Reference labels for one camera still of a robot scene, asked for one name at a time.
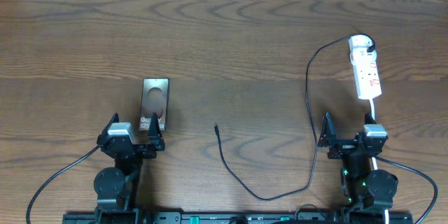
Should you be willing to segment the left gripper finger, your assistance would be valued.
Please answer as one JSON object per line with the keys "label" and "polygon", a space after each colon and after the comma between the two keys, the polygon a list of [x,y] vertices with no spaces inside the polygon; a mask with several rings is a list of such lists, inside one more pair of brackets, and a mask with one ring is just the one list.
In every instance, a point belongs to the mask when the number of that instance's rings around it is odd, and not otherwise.
{"label": "left gripper finger", "polygon": [[108,134],[108,130],[112,126],[112,124],[118,123],[118,122],[119,122],[119,115],[118,115],[118,113],[114,113],[112,115],[111,119],[109,120],[109,122],[107,123],[107,125],[105,126],[105,128],[101,131],[101,135],[106,136]]}
{"label": "left gripper finger", "polygon": [[160,126],[159,126],[158,121],[150,122],[147,137],[148,137],[148,140],[150,141],[150,144],[154,146],[156,151],[164,151],[165,150],[165,140],[160,131]]}

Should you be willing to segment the bronze Galaxy smartphone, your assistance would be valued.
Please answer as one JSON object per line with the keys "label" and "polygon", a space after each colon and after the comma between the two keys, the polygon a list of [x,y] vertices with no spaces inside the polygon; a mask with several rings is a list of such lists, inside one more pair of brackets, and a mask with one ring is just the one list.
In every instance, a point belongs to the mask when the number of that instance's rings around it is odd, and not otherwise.
{"label": "bronze Galaxy smartphone", "polygon": [[139,130],[147,131],[151,118],[156,113],[160,130],[164,132],[167,128],[168,104],[169,79],[145,78],[142,86]]}

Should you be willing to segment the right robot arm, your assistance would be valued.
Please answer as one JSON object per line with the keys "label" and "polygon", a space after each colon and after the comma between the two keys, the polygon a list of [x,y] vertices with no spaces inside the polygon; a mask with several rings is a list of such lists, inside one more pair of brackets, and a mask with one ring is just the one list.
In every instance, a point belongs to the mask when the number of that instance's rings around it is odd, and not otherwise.
{"label": "right robot arm", "polygon": [[369,113],[365,114],[363,130],[352,139],[337,138],[330,114],[324,115],[318,146],[328,148],[329,159],[342,161],[342,192],[349,198],[349,205],[339,212],[341,222],[386,222],[385,211],[393,206],[398,178],[383,169],[374,169],[370,161],[382,152],[387,140],[385,128]]}

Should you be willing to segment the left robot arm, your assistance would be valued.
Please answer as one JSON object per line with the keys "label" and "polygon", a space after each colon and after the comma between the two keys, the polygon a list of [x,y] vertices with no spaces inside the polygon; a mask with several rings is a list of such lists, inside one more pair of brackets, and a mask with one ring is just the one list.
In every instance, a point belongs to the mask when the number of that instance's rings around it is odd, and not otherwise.
{"label": "left robot arm", "polygon": [[152,223],[149,210],[137,206],[137,190],[144,160],[155,159],[165,149],[158,116],[154,113],[147,132],[148,143],[134,142],[128,122],[120,122],[114,113],[97,138],[101,152],[113,158],[114,165],[101,170],[94,179],[97,193],[95,223]]}

